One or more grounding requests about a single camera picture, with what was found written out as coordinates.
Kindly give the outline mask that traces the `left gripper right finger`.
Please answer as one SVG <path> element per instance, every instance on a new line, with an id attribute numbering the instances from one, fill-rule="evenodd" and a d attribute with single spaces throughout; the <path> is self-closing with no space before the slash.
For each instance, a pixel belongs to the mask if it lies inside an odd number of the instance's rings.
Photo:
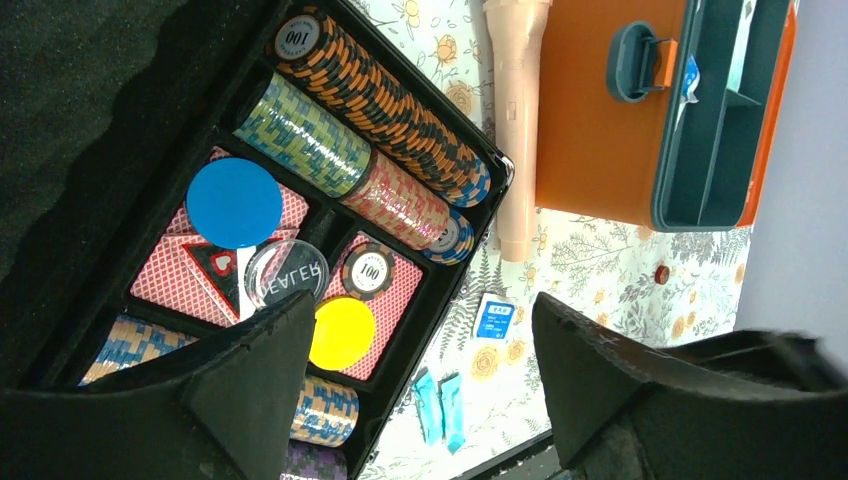
<path id="1" fill-rule="evenodd" d="M 654 348 L 540 294 L 561 466 L 581 479 L 843 479 L 847 377 L 815 339 L 739 330 Z"/>

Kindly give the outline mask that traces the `teal tube pair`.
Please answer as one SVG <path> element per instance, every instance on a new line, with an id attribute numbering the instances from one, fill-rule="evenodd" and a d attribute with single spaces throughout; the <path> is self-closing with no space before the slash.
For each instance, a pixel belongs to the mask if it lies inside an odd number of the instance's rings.
<path id="1" fill-rule="evenodd" d="M 424 368 L 412 383 L 424 443 L 443 444 L 455 455 L 466 443 L 464 379 L 459 373 L 438 380 Z"/>

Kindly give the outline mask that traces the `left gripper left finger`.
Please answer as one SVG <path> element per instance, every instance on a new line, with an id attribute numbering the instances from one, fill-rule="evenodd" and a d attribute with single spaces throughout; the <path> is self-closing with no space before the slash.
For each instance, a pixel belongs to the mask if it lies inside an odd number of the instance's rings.
<path id="1" fill-rule="evenodd" d="M 1 394 L 5 479 L 276 479 L 314 332 L 305 291 L 90 384 Z"/>

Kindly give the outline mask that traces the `orange medicine box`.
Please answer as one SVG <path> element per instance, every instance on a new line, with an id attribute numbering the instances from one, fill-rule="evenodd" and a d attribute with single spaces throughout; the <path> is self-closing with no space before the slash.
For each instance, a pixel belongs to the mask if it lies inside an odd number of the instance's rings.
<path id="1" fill-rule="evenodd" d="M 662 114 L 658 101 L 630 109 L 606 84 L 614 34 L 634 21 L 682 24 L 687 1 L 559 1 L 541 50 L 536 202 L 646 226 Z"/>

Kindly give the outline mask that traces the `teal divided tray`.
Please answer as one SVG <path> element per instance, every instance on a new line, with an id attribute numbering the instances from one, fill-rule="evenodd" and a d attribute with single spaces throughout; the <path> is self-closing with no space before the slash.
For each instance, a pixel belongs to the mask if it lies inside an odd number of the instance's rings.
<path id="1" fill-rule="evenodd" d="M 687 1 L 682 24 L 634 21 L 614 34 L 610 95 L 630 109 L 659 102 L 647 224 L 660 232 L 752 224 L 793 45 L 795 5 L 757 1 L 740 88 L 726 88 L 743 1 Z"/>

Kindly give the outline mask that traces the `blue white medicine packet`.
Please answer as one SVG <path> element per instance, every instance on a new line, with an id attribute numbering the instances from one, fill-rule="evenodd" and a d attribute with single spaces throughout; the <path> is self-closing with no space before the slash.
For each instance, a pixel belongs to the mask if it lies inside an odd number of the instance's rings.
<path id="1" fill-rule="evenodd" d="M 726 85 L 728 90 L 734 92 L 737 92 L 741 85 L 745 57 L 751 32 L 751 24 L 756 6 L 756 0 L 744 0 L 741 6 Z"/>

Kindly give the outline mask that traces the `small blue sachets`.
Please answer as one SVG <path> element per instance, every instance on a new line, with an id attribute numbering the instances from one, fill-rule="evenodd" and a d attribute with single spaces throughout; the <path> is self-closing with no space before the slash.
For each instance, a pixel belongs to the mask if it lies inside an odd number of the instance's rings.
<path id="1" fill-rule="evenodd" d="M 481 297 L 471 335 L 481 340 L 505 340 L 517 313 L 516 304 L 494 293 Z"/>

